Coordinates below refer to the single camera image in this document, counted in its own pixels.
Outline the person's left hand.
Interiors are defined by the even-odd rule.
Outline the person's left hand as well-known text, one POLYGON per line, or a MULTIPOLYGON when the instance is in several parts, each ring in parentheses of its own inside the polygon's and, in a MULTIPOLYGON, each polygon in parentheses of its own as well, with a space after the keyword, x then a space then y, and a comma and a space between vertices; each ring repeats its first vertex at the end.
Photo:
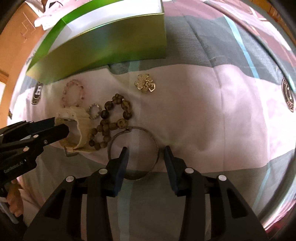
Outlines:
POLYGON ((23 201, 19 191, 19 184, 16 179, 11 181, 6 199, 10 212, 14 214, 15 217, 21 216, 23 214, 23 201))

